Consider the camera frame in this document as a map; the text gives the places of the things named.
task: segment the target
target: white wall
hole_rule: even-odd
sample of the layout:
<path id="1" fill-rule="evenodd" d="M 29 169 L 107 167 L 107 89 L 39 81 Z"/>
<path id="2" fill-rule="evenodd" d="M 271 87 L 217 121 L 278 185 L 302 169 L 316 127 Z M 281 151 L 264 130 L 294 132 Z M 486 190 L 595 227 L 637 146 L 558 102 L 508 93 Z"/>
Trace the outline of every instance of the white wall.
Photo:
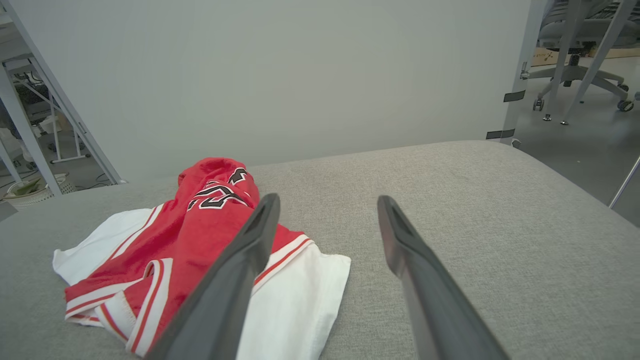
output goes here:
<path id="1" fill-rule="evenodd" d="M 136 181 L 206 156 L 483 139 L 502 130 L 531 0 L 9 2 Z"/>

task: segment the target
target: red and white clothing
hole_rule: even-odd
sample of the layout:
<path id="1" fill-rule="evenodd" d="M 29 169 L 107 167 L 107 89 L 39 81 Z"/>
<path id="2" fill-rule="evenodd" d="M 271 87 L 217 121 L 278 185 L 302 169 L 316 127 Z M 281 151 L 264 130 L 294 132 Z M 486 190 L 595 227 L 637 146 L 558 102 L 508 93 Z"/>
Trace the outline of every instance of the red and white clothing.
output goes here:
<path id="1" fill-rule="evenodd" d="M 78 246 L 55 251 L 54 270 L 70 285 L 66 321 L 104 327 L 144 356 L 260 199 L 253 177 L 230 159 L 204 159 L 178 184 L 175 199 L 115 214 Z M 350 262 L 278 225 L 238 358 L 318 357 Z"/>

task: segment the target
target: sofa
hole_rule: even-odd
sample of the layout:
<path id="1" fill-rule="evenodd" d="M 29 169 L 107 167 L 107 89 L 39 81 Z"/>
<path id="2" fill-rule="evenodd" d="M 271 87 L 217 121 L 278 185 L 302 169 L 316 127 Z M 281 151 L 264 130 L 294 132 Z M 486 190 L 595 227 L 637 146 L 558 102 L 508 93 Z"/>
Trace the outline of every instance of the sofa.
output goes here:
<path id="1" fill-rule="evenodd" d="M 281 224 L 351 258 L 323 358 L 417 356 L 401 283 L 384 258 L 382 194 L 397 201 L 511 357 L 640 357 L 640 231 L 522 151 L 445 142 L 248 171 L 262 195 L 280 195 Z M 1 359 L 135 357 L 103 329 L 64 322 L 65 283 L 52 253 L 113 213 L 171 199 L 177 175 L 63 195 L 0 222 Z"/>

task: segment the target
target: white basket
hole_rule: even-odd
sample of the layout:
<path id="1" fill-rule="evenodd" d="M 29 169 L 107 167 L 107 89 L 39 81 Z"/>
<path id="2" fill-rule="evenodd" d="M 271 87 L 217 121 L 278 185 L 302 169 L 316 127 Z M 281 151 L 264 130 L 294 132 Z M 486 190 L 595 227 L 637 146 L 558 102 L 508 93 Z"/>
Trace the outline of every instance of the white basket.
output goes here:
<path id="1" fill-rule="evenodd" d="M 71 183 L 71 181 L 67 177 L 68 174 L 56 174 L 56 181 L 58 182 L 58 186 L 63 194 L 72 193 L 76 190 L 76 186 Z M 19 183 L 13 184 L 9 190 L 7 190 L 6 195 L 3 197 L 3 200 L 11 204 L 16 210 L 22 210 L 29 205 L 33 205 L 36 202 L 40 202 L 43 200 L 47 200 L 53 197 L 53 193 L 49 189 L 49 185 L 45 186 L 44 189 L 38 190 L 35 193 L 29 193 L 26 195 L 20 195 L 15 197 L 9 197 L 8 195 L 12 193 L 12 190 L 17 190 L 18 188 L 23 187 L 27 184 L 28 181 L 21 181 Z"/>

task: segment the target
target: chair wheel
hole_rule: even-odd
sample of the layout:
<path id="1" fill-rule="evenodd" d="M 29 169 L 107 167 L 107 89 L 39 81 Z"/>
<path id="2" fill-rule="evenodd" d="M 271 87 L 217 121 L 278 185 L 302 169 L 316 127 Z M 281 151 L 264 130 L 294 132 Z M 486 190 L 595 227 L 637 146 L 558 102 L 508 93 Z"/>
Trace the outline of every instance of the chair wheel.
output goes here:
<path id="1" fill-rule="evenodd" d="M 543 99 L 536 99 L 533 102 L 533 111 L 542 111 L 542 108 L 545 107 L 545 101 Z"/>
<path id="2" fill-rule="evenodd" d="M 628 111 L 631 111 L 631 109 L 633 108 L 633 101 L 621 100 L 620 102 L 618 102 L 618 110 L 620 110 L 620 112 L 626 113 Z"/>

